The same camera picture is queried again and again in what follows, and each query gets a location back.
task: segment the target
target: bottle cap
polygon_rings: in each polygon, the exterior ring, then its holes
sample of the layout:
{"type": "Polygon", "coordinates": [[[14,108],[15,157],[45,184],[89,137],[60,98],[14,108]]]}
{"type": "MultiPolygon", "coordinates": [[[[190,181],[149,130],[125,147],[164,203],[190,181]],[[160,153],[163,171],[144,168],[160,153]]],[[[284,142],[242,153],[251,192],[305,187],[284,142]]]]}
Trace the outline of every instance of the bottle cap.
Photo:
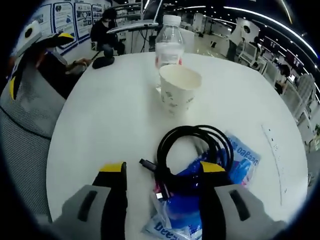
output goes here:
{"type": "Polygon", "coordinates": [[[163,16],[163,25],[170,25],[170,26],[180,26],[181,17],[175,15],[164,15],[163,16]]]}

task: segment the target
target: person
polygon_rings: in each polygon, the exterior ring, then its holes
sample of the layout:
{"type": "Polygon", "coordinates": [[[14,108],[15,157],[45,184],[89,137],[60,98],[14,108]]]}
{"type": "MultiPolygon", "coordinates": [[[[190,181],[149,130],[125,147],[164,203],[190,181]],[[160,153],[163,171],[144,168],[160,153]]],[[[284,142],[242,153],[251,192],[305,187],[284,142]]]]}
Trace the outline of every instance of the person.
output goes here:
{"type": "Polygon", "coordinates": [[[229,37],[229,49],[226,54],[226,58],[229,61],[234,62],[235,56],[237,52],[237,46],[241,41],[245,41],[246,33],[250,33],[250,28],[248,26],[240,26],[236,27],[233,33],[231,33],[231,36],[229,37]]]}
{"type": "Polygon", "coordinates": [[[290,76],[290,68],[287,64],[280,64],[279,65],[280,74],[282,76],[282,79],[277,80],[274,84],[274,89],[276,92],[281,95],[284,92],[284,89],[287,87],[287,84],[285,83],[284,78],[287,78],[290,76]]]}
{"type": "Polygon", "coordinates": [[[71,64],[56,51],[46,49],[34,56],[35,68],[45,80],[64,98],[67,99],[70,92],[90,65],[91,60],[80,58],[71,64]]]}
{"type": "Polygon", "coordinates": [[[102,14],[102,18],[97,21],[90,32],[92,42],[97,42],[97,50],[104,51],[105,56],[112,56],[114,49],[118,55],[125,53],[125,45],[119,42],[115,33],[107,31],[116,27],[117,12],[114,9],[107,9],[102,14]]]}

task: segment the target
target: table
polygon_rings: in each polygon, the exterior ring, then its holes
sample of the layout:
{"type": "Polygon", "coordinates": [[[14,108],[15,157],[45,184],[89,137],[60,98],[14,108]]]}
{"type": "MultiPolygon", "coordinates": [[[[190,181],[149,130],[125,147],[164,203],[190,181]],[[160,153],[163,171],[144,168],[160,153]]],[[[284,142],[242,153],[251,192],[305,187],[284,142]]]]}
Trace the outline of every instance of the table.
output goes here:
{"type": "MultiPolygon", "coordinates": [[[[52,219],[68,198],[92,184],[101,166],[125,161],[126,239],[150,239],[141,228],[151,217],[154,182],[139,160],[153,161],[169,130],[198,124],[228,130],[261,155],[249,189],[274,220],[291,219],[307,194],[307,160],[295,120],[273,87],[248,67],[186,53],[183,64],[202,75],[202,86],[187,116],[170,118],[155,89],[154,62],[152,52],[117,56],[113,65],[97,70],[90,66],[79,79],[58,118],[48,153],[46,189],[52,219]],[[277,167],[262,124],[276,133],[287,170],[290,201],[282,206],[277,167]]],[[[197,156],[191,144],[182,139],[170,150],[167,162],[173,173],[197,156]]]]}

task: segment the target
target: plastic water bottle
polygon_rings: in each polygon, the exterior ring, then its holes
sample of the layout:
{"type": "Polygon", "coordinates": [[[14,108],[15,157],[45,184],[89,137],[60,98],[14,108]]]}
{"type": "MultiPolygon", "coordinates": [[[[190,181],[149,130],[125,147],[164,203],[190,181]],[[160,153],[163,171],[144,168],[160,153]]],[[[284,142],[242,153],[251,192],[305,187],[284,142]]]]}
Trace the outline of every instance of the plastic water bottle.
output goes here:
{"type": "Polygon", "coordinates": [[[180,23],[180,16],[163,16],[163,28],[155,39],[155,66],[157,69],[169,64],[182,65],[185,46],[179,30],[180,23]]]}

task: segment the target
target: coiled cable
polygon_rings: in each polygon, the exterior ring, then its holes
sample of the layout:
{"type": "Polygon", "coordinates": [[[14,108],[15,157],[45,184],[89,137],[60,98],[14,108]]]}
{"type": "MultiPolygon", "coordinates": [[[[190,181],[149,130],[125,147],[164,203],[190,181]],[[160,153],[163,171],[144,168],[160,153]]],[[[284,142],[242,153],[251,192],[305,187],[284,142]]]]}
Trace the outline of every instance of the coiled cable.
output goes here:
{"type": "Polygon", "coordinates": [[[162,196],[167,199],[171,193],[180,193],[187,195],[196,195],[198,190],[193,186],[199,182],[199,176],[193,175],[174,175],[167,166],[167,155],[175,141],[181,137],[193,136],[200,138],[208,144],[208,161],[210,163],[218,163],[220,159],[221,166],[226,172],[231,170],[234,151],[227,136],[217,128],[209,125],[197,126],[179,126],[169,131],[161,140],[157,149],[156,158],[157,165],[154,169],[148,167],[149,163],[144,164],[145,160],[140,163],[146,168],[154,172],[155,180],[158,183],[162,196]],[[226,157],[222,153],[220,143],[223,145],[226,157]]]}

